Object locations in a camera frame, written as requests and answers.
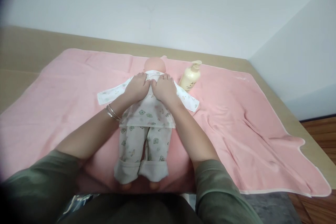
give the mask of baby pants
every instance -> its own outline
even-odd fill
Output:
[[[120,128],[119,159],[114,167],[116,180],[120,184],[128,184],[142,175],[150,181],[159,182],[168,176],[166,158],[171,135],[171,128]],[[145,156],[141,160],[144,143]]]

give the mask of table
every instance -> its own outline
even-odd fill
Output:
[[[287,132],[305,139],[302,153],[320,169],[332,189],[336,189],[336,165],[319,147],[280,98],[245,59],[202,54],[148,45],[110,41],[50,31],[8,26],[0,30],[0,113],[18,99],[51,60],[68,48],[131,54],[140,57],[161,57],[194,61],[250,73],[272,105]]]

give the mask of person's left hand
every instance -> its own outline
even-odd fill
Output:
[[[125,97],[132,100],[133,103],[143,100],[148,93],[149,86],[151,85],[151,80],[146,81],[146,78],[147,74],[143,72],[135,75],[125,89]]]

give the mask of pink towel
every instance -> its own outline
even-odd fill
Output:
[[[97,93],[143,71],[146,58],[68,49],[0,117],[2,179],[47,155],[98,111]],[[190,62],[164,58],[178,82]],[[200,101],[193,114],[242,193],[289,191],[327,196],[331,188],[300,151],[304,140],[290,136],[250,74],[208,65],[190,94]],[[119,131],[89,160],[78,178],[82,192],[118,191],[113,167]],[[160,191],[194,191],[190,160],[173,130],[169,176]],[[132,193],[149,192],[139,178]]]

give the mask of olive green sleeve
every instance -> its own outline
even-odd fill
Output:
[[[74,195],[78,172],[77,158],[53,150],[2,186],[25,223],[55,223]]]
[[[195,179],[196,213],[204,223],[262,223],[221,162],[202,162]]]

